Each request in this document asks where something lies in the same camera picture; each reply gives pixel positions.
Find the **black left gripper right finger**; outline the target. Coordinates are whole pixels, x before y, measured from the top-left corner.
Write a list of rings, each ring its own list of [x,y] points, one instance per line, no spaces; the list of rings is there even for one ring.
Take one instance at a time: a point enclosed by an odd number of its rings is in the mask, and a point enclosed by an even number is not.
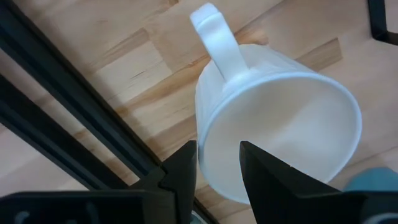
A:
[[[258,223],[360,223],[365,194],[343,193],[248,141],[239,161]]]

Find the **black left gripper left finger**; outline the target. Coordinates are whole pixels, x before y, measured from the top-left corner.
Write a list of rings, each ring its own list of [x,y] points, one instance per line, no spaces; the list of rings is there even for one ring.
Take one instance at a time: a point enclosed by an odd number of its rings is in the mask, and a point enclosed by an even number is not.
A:
[[[197,142],[189,140],[163,161],[159,186],[174,194],[176,223],[190,223],[197,179]]]

